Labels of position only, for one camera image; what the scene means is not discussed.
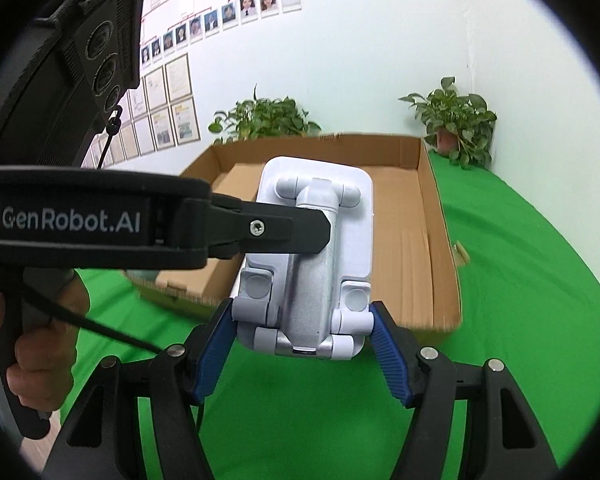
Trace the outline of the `person's left hand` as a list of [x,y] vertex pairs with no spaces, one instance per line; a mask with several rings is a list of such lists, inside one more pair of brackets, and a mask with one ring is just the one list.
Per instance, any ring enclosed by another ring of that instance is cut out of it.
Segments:
[[[90,297],[79,274],[73,273],[55,301],[79,316],[87,314]],[[0,293],[0,328],[4,314],[5,301]],[[16,362],[7,370],[6,378],[10,391],[23,406],[53,412],[64,404],[73,387],[76,338],[77,328],[53,320],[50,325],[23,333],[16,341]]]

